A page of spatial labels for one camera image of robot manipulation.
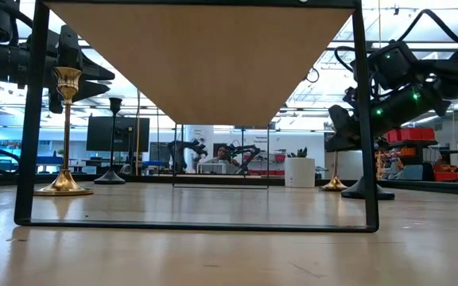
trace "brass candlestick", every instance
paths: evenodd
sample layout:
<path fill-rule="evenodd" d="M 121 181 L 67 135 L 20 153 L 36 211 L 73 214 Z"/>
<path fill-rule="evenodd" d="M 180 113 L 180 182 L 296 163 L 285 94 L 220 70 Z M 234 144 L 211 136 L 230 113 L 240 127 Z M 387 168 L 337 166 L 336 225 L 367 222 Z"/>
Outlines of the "brass candlestick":
<path fill-rule="evenodd" d="M 340 182 L 339 179 L 339 153 L 335 152 L 335 160 L 333 162 L 333 176 L 330 180 L 330 183 L 325 184 L 323 187 L 320 187 L 323 191 L 343 191 L 347 187 Z"/>
<path fill-rule="evenodd" d="M 72 178 L 68 170 L 68 154 L 70 149 L 70 109 L 72 99 L 79 91 L 79 77 L 81 71 L 75 68 L 54 68 L 57 77 L 57 90 L 64 99 L 64 154 L 63 169 L 57 178 L 47 187 L 36 190 L 34 195 L 91 195 L 93 191 L 80 187 Z"/>

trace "ceiling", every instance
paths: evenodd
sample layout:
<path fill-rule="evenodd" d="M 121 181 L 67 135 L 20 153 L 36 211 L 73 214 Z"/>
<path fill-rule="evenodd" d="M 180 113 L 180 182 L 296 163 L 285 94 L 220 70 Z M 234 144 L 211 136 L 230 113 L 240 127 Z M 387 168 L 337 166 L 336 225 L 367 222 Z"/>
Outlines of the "ceiling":
<path fill-rule="evenodd" d="M 34 1 L 21 0 L 20 7 L 22 13 L 33 18 Z M 372 48 L 379 48 L 386 45 L 387 41 L 400 37 L 418 12 L 424 8 L 433 10 L 458 35 L 458 1 L 363 0 L 363 15 L 367 41 L 371 42 Z M 21 22 L 18 22 L 17 25 L 19 37 L 24 41 L 31 33 L 31 29 Z M 55 14 L 51 14 L 49 29 L 58 33 L 62 25 L 64 25 L 63 21 Z M 332 50 L 339 45 L 352 45 L 352 40 L 351 19 L 348 19 L 343 28 L 335 35 L 333 42 L 327 47 L 327 51 L 315 63 L 312 63 L 313 67 L 319 72 L 319 80 L 316 83 L 309 83 L 308 81 L 299 82 L 296 88 L 291 88 L 291 95 L 287 102 L 285 102 L 289 108 L 304 107 L 311 108 L 311 111 L 283 110 L 274 119 L 274 121 L 278 121 L 282 117 L 278 123 L 279 128 L 311 129 L 309 127 L 312 125 L 319 126 L 322 122 L 329 122 L 326 108 L 334 104 L 347 106 L 345 102 L 342 102 L 344 91 L 348 87 L 356 87 L 356 82 L 353 80 L 352 74 L 337 62 Z M 417 23 L 405 41 L 409 43 L 411 48 L 416 50 L 414 54 L 419 59 L 447 59 L 452 55 L 452 50 L 457 47 L 437 27 L 434 21 L 428 17 L 423 17 Z M 119 113 L 121 116 L 135 116 L 138 105 L 137 88 L 94 49 L 84 48 L 83 52 L 95 63 L 115 73 L 116 78 L 112 80 L 111 85 L 109 85 L 111 90 L 106 94 L 76 102 L 72 113 L 72 124 L 74 126 L 85 126 L 87 124 L 87 118 L 91 114 L 94 116 L 111 115 L 111 112 L 108 110 L 109 97 L 124 99 L 124 107 Z M 346 62 L 350 62 L 355 58 L 353 52 L 341 52 L 340 55 Z M 309 78 L 315 79 L 316 75 L 312 73 Z M 23 116 L 25 95 L 26 89 L 18 90 L 17 86 L 12 83 L 0 82 L 0 114 Z M 42 125 L 61 126 L 63 121 L 61 114 L 50 114 L 51 118 L 48 118 L 48 99 L 46 95 L 47 91 L 44 90 Z M 140 95 L 141 106 L 147 106 L 147 108 L 141 109 L 141 115 L 144 117 L 153 117 L 151 120 L 152 127 L 160 126 L 161 128 L 169 128 L 170 126 L 174 126 L 174 122 L 158 110 L 147 99 L 146 95 L 142 93 Z M 156 114 L 160 115 L 158 120 L 154 117 Z"/>

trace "person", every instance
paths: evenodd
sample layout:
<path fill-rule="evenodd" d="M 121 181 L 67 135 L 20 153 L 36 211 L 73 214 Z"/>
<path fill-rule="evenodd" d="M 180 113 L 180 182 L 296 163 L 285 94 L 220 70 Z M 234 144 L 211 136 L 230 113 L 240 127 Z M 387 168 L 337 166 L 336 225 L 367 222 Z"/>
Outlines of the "person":
<path fill-rule="evenodd" d="M 216 157 L 213 159 L 207 160 L 204 163 L 214 164 L 214 163 L 224 163 L 226 165 L 226 174 L 234 174 L 238 171 L 240 163 L 235 159 L 232 159 L 229 156 L 229 150 L 225 146 L 221 146 L 216 153 Z"/>

